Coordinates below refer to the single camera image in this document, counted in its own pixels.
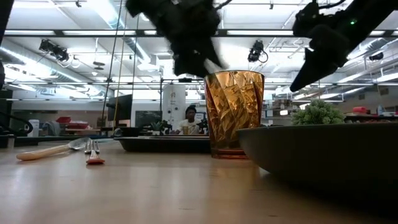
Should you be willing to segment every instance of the textured drinking glass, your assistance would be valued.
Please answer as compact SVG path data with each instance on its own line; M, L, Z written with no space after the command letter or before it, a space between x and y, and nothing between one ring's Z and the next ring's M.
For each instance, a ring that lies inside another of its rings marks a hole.
M205 80L211 155L246 158L236 131L260 126L264 76L250 71L227 71L208 75Z

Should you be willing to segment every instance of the fork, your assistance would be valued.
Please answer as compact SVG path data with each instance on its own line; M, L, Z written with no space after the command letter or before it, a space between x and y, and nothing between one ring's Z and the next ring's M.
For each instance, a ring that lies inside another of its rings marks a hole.
M89 141L88 143L86 143L86 150L85 150L85 154L91 154L91 150L94 150L97 154L100 153L100 148L98 147L98 141Z

